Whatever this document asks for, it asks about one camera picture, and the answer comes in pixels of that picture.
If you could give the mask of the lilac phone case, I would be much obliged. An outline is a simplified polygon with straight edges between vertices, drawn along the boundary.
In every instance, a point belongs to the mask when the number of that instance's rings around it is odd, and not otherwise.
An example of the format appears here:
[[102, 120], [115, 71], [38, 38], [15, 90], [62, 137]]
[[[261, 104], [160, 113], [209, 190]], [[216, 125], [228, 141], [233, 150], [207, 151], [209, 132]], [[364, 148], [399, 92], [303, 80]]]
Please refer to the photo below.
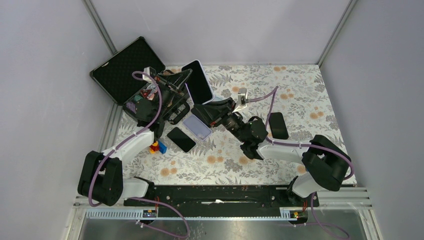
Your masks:
[[200, 141], [205, 141], [212, 134], [212, 130], [193, 114], [183, 120], [182, 124]]

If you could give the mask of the black phone without case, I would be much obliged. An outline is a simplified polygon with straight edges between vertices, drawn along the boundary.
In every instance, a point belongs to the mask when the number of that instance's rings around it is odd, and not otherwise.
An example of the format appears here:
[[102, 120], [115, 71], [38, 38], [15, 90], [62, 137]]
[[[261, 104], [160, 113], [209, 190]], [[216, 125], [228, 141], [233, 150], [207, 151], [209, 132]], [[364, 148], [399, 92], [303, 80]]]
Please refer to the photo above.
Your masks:
[[274, 139], [289, 139], [288, 129], [281, 112], [272, 112], [269, 116], [268, 124], [270, 126], [271, 135]]

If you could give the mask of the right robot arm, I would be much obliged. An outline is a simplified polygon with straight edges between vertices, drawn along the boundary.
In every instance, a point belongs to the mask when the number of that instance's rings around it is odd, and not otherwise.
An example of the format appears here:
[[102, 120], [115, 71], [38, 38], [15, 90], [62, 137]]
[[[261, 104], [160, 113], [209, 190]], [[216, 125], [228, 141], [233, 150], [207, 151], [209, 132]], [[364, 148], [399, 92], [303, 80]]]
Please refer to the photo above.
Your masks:
[[223, 126], [242, 143], [240, 149], [249, 159], [303, 164], [307, 172], [296, 176], [286, 193], [293, 206], [301, 205], [309, 195], [322, 189], [339, 191], [343, 181], [353, 175], [350, 157], [325, 136], [317, 134], [309, 143], [270, 140], [266, 122], [259, 116], [244, 121], [231, 97], [195, 104], [191, 112], [209, 128]]

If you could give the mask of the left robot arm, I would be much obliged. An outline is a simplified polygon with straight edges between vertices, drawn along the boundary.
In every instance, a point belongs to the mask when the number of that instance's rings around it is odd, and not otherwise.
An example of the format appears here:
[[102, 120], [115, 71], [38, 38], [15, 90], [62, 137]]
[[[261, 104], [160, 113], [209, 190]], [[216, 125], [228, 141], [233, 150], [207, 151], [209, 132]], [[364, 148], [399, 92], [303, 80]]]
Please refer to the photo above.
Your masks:
[[141, 151], [151, 149], [161, 138], [173, 110], [186, 105], [186, 83], [192, 72], [187, 69], [173, 74], [156, 73], [152, 67], [146, 67], [132, 73], [135, 80], [147, 82], [123, 105], [138, 125], [120, 143], [86, 155], [77, 192], [88, 198], [90, 206], [113, 206], [121, 199], [131, 198], [144, 206], [154, 202], [153, 183], [140, 177], [125, 178], [124, 167]]

